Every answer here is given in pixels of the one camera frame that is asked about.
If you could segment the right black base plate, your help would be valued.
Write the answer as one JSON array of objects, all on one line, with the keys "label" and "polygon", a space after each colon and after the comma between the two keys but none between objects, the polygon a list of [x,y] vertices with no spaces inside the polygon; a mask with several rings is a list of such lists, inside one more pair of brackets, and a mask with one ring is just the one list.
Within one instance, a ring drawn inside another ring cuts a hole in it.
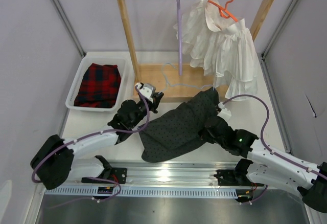
[{"label": "right black base plate", "polygon": [[247,177],[247,171],[236,170],[217,170],[214,177],[218,180],[219,186],[244,186],[251,187],[257,185],[262,187],[264,184],[251,182]]}]

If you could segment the aluminium frame post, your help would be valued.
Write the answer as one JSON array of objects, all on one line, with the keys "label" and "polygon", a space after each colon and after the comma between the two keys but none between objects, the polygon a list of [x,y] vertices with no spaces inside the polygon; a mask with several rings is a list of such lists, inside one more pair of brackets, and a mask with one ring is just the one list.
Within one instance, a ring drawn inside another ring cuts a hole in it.
[{"label": "aluminium frame post", "polygon": [[86,55],[78,37],[77,34],[64,10],[64,7],[62,6],[62,3],[60,0],[50,0],[55,11],[57,12],[59,19],[61,20],[69,38],[72,40],[77,52],[81,57],[84,57]]},{"label": "aluminium frame post", "polygon": [[281,35],[281,33],[282,33],[283,29],[285,28],[285,26],[287,25],[288,21],[291,19],[291,16],[295,12],[295,9],[297,8],[300,1],[301,0],[291,0],[289,2],[283,16],[281,17],[280,21],[278,22],[276,29],[274,30],[267,45],[265,46],[264,50],[261,53],[262,60],[264,60],[266,58],[266,56],[270,52],[271,48],[274,46],[275,42]]}]

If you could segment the white ruffled skirt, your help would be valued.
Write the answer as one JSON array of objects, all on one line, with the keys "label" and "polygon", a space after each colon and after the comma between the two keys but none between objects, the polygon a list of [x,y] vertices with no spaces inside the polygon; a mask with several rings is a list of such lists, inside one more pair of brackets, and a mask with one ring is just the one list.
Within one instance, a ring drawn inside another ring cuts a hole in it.
[{"label": "white ruffled skirt", "polygon": [[237,19],[222,18],[208,0],[194,3],[181,18],[182,53],[213,77],[213,86],[228,87],[225,98],[242,101],[258,93],[259,59],[245,19]]}]

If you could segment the right aluminium frame post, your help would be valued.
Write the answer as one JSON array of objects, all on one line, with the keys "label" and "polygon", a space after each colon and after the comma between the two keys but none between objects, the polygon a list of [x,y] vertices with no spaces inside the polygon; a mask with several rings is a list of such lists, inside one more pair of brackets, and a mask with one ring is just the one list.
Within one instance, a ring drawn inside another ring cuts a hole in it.
[{"label": "right aluminium frame post", "polygon": [[295,9],[297,8],[300,1],[301,0],[291,0],[289,2],[283,16],[281,17],[280,21],[278,22],[276,29],[274,30],[267,45],[265,46],[264,50],[261,53],[262,60],[264,60],[266,58],[266,56],[270,52],[271,48],[274,46],[275,42],[281,35],[281,33],[282,33],[283,29],[285,28],[285,26],[287,25],[288,21],[291,19],[291,16],[295,12]]}]

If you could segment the left aluminium frame post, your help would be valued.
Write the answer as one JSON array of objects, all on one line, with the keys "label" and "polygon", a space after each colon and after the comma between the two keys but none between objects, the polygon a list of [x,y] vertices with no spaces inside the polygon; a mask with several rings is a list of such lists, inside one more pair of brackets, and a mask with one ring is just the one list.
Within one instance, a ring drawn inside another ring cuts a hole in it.
[{"label": "left aluminium frame post", "polygon": [[50,0],[55,11],[57,12],[59,19],[61,20],[69,38],[72,40],[77,52],[81,57],[84,57],[86,55],[78,37],[77,34],[64,10],[64,7],[62,6],[62,3],[60,0]]}]

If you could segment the wooden clothes rack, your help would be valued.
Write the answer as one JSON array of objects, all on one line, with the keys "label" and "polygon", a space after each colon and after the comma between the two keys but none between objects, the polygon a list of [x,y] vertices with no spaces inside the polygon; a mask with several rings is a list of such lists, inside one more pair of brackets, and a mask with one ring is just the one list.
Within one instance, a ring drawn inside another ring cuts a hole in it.
[{"label": "wooden clothes rack", "polygon": [[136,82],[154,82],[168,102],[189,99],[200,88],[214,88],[222,98],[244,100],[258,92],[259,58],[254,40],[274,2],[262,0],[253,23],[228,11],[217,0],[199,0],[175,26],[179,61],[139,64],[125,0],[117,0]]}]

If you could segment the white plastic basket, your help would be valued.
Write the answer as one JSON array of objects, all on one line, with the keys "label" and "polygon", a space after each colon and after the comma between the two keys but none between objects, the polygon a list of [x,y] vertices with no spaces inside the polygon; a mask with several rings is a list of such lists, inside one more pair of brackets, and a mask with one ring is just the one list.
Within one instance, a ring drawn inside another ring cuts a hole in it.
[{"label": "white plastic basket", "polygon": [[[118,66],[118,70],[121,75],[121,84],[120,84],[116,103],[112,108],[90,108],[90,107],[74,106],[74,100],[78,94],[83,76],[84,76],[86,70],[93,63],[99,64],[99,65],[117,65]],[[86,56],[86,57],[84,57],[81,60],[81,63],[78,67],[78,70],[74,77],[71,88],[69,90],[68,97],[65,102],[66,107],[69,109],[76,109],[76,110],[83,110],[83,111],[113,112],[118,107],[120,99],[122,98],[122,93],[123,93],[123,88],[124,88],[123,80],[125,78],[125,74],[126,74],[126,60],[123,58],[108,58],[108,57],[103,57],[103,56],[95,56],[95,57]]]}]

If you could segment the light blue wire hanger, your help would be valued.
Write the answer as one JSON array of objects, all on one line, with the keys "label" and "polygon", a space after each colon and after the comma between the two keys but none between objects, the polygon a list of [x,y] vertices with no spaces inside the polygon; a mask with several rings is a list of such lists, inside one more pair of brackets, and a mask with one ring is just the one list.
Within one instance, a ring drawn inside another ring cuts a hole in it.
[{"label": "light blue wire hanger", "polygon": [[176,87],[176,86],[185,86],[185,87],[191,87],[191,88],[196,88],[196,89],[199,89],[199,90],[202,90],[204,89],[205,87],[209,87],[210,89],[214,90],[216,89],[212,84],[206,84],[206,85],[203,85],[203,86],[196,86],[196,85],[190,85],[190,84],[185,84],[185,83],[175,83],[175,84],[171,84],[169,82],[169,79],[167,77],[167,75],[165,74],[164,72],[164,68],[166,65],[169,65],[171,66],[172,68],[174,69],[177,69],[177,67],[175,67],[174,65],[172,65],[171,63],[165,63],[161,66],[160,68],[160,71],[165,79],[165,87],[159,92],[159,93],[163,93],[164,91],[166,91],[169,87]]}]

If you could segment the aluminium mounting rail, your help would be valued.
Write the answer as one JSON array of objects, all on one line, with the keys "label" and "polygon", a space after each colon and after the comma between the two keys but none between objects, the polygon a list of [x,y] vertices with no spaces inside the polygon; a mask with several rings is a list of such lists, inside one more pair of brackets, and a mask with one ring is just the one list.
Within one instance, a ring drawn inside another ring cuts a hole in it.
[{"label": "aluminium mounting rail", "polygon": [[[79,159],[78,161],[90,163],[91,159]],[[225,162],[194,164],[111,162],[110,165],[112,168],[127,168],[126,183],[122,184],[125,186],[201,188],[220,187],[218,185],[218,180],[214,177],[216,171],[224,169],[234,170],[237,163]],[[86,185],[86,183],[82,183],[80,180],[66,181],[63,184]]]}]

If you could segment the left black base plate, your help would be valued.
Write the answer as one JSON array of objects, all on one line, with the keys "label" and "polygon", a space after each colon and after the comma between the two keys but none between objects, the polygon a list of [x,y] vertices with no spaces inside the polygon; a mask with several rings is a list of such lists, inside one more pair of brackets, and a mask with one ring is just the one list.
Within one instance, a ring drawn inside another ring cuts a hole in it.
[{"label": "left black base plate", "polygon": [[83,177],[81,182],[86,184],[99,184],[109,183],[107,180],[111,180],[119,184],[125,184],[127,171],[127,168],[111,168],[110,170],[105,169],[99,176],[97,176],[96,180],[91,177]]}]

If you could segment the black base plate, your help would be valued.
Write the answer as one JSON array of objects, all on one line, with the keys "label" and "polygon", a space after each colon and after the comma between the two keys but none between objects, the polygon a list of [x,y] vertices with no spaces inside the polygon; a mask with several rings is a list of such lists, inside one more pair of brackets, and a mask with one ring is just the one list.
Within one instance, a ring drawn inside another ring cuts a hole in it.
[{"label": "black base plate", "polygon": [[251,182],[247,177],[247,171],[236,170],[217,170],[214,177],[218,180],[219,186],[244,186],[251,187],[257,185],[262,187],[264,184]]},{"label": "black base plate", "polygon": [[111,180],[119,184],[125,184],[127,171],[127,168],[111,168],[110,170],[105,169],[99,176],[97,176],[96,180],[91,177],[83,177],[81,182],[86,184],[99,184],[109,183],[107,180]]}]

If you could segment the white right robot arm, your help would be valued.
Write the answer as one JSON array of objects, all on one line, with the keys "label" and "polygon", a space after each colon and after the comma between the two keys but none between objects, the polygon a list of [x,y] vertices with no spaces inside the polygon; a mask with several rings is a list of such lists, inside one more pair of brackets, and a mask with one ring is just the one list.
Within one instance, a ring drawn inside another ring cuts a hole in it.
[{"label": "white right robot arm", "polygon": [[241,156],[233,178],[239,185],[259,183],[300,197],[310,208],[326,213],[326,162],[317,165],[282,152],[244,129],[232,129],[221,117],[211,117],[203,137]]}]

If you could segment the red plaid skirt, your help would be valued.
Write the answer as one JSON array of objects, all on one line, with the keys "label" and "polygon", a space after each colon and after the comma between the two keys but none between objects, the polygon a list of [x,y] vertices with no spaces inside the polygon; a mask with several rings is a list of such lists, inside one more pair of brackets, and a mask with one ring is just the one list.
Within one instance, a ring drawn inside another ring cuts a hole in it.
[{"label": "red plaid skirt", "polygon": [[121,75],[117,65],[91,64],[86,70],[74,106],[112,108],[117,100]]}]

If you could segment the grey dotted skirt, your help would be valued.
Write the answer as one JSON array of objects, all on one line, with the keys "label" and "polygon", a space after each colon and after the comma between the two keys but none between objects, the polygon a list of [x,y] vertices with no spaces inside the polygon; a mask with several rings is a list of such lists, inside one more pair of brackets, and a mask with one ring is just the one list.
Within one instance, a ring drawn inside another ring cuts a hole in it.
[{"label": "grey dotted skirt", "polygon": [[218,104],[219,94],[210,88],[150,121],[139,132],[144,147],[142,160],[148,163],[164,162],[201,147],[205,141],[200,134],[205,122],[218,114]]}]

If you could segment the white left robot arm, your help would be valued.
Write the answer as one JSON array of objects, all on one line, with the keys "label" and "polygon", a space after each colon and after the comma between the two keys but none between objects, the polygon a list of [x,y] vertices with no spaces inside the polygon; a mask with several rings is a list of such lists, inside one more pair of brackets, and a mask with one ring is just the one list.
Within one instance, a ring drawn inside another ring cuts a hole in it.
[{"label": "white left robot arm", "polygon": [[42,183],[48,190],[74,180],[87,184],[113,184],[112,167],[103,156],[94,156],[90,163],[79,162],[78,158],[117,145],[144,130],[148,126],[150,113],[158,112],[163,96],[162,92],[139,93],[139,102],[125,100],[107,126],[79,138],[50,136],[30,162],[32,182]]}]

